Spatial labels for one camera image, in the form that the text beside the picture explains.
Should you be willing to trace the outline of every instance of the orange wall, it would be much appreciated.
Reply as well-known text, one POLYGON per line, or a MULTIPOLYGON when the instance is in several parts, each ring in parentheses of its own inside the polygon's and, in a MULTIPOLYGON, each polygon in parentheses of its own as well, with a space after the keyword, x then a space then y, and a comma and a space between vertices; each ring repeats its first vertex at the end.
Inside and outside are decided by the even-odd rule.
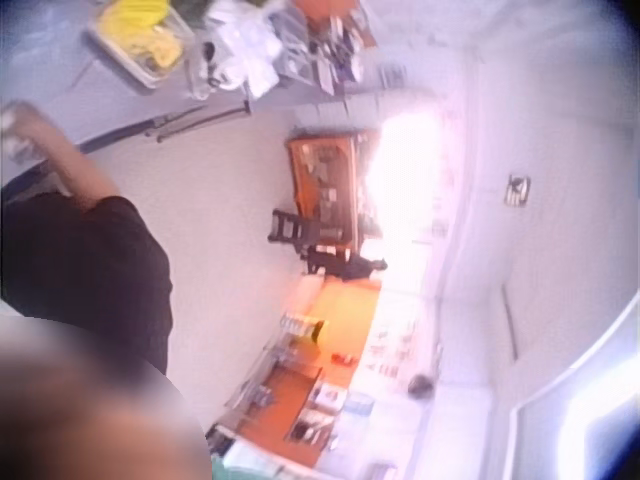
POLYGON ((320 457, 317 446, 285 440, 297 415, 313 387, 314 372, 322 368, 323 381, 348 388, 357 365, 343 367, 331 362, 333 353, 360 357, 369 335, 380 293, 379 286, 369 280, 343 283, 327 278, 307 315, 325 321, 318 347, 306 342, 297 345, 299 356, 313 363, 308 375, 281 367, 274 369, 267 386, 274 394, 274 405, 249 412, 255 422, 246 422, 238 433, 257 446, 307 467, 313 467, 320 457))
POLYGON ((321 366, 326 382, 348 388, 356 365, 344 367, 331 362, 333 353, 362 355, 380 289, 369 280, 344 283, 329 277, 307 315, 325 321, 318 338, 319 353, 314 364, 321 366))

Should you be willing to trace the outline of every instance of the person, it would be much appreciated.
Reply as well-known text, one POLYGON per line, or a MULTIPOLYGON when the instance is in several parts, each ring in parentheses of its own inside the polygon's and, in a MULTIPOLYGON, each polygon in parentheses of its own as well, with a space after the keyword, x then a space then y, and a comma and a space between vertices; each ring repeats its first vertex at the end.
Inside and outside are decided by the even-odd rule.
POLYGON ((166 374, 169 260, 114 182, 33 106, 9 133, 40 150, 70 196, 3 202, 2 299, 24 316, 84 328, 166 374))
POLYGON ((318 273, 324 268, 325 275, 333 275, 343 281, 369 278, 374 270, 386 270, 387 262, 382 260, 368 260, 355 252, 349 255, 349 260, 344 256, 333 255, 327 252, 319 252, 316 247, 309 247, 303 260, 307 261, 307 269, 311 274, 318 273))

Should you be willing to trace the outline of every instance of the counter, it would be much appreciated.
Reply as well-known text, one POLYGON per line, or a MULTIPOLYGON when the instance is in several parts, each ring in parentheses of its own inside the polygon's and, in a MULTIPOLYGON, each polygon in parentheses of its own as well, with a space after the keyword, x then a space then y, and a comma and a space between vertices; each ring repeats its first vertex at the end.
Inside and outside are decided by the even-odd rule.
MULTIPOLYGON (((3 104, 33 102, 76 144, 113 130, 203 102, 189 95, 184 67, 156 90, 148 90, 117 64, 86 33, 104 2, 21 0, 2 6, 0 49, 3 104)), ((313 86, 274 89, 251 103, 252 111, 328 101, 313 86)), ((204 103, 213 113, 242 106, 242 90, 213 93, 204 103)), ((2 185, 31 165, 2 165, 2 185)))

